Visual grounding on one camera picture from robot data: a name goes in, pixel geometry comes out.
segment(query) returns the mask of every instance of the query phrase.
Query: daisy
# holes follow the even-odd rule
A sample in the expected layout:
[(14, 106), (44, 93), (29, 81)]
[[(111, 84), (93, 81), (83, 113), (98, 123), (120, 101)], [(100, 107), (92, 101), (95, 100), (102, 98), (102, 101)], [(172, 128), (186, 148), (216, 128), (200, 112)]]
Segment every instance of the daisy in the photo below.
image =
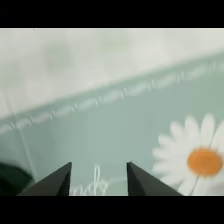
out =
[(153, 150), (158, 159), (153, 172), (169, 186), (179, 184), (178, 192), (185, 196), (207, 195), (212, 184), (224, 180), (224, 121), (215, 132), (213, 115), (205, 115), (200, 128), (189, 116), (184, 127), (172, 122), (170, 131), (172, 137), (160, 135), (160, 147)]

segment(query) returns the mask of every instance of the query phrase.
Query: green surface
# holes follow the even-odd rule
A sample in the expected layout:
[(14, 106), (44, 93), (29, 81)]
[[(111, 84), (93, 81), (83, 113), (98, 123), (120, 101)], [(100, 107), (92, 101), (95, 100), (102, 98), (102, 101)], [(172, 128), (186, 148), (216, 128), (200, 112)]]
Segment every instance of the green surface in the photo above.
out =
[(152, 173), (152, 149), (171, 121), (183, 123), (191, 114), (201, 122), (206, 113), (224, 118), (223, 65), (219, 54), (3, 120), (1, 156), (29, 170), (33, 164), (36, 180), (71, 161), (72, 186), (83, 188), (99, 164), (92, 191), (101, 194), (111, 178), (121, 178), (106, 194), (127, 195), (126, 162)]

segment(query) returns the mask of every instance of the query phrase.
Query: black object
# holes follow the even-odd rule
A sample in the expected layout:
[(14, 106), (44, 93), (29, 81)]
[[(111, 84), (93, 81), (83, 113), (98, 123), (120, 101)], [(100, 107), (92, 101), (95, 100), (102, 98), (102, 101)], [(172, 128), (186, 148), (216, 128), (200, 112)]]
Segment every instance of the black object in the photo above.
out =
[(69, 162), (19, 196), (69, 196), (71, 169)]
[(182, 196), (132, 162), (127, 163), (129, 196)]
[(0, 196), (16, 196), (32, 179), (32, 176), (23, 169), (0, 163)]

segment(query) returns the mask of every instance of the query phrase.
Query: white daisy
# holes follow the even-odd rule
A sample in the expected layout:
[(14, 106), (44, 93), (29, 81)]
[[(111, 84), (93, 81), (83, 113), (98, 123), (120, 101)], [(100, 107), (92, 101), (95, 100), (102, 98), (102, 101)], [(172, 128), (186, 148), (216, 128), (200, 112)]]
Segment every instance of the white daisy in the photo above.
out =
[(215, 131), (215, 120), (207, 114), (201, 128), (189, 116), (185, 127), (171, 123), (172, 137), (159, 136), (160, 147), (153, 150), (159, 160), (153, 171), (162, 175), (161, 181), (173, 186), (180, 184), (183, 195), (207, 195), (212, 183), (223, 176), (224, 121)]

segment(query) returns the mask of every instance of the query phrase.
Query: checkered pattern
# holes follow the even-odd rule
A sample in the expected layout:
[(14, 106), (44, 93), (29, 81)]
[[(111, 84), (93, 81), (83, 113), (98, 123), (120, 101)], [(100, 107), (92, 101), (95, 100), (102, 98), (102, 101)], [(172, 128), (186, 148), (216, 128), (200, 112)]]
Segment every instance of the checkered pattern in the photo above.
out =
[(224, 29), (0, 29), (0, 118), (224, 48)]

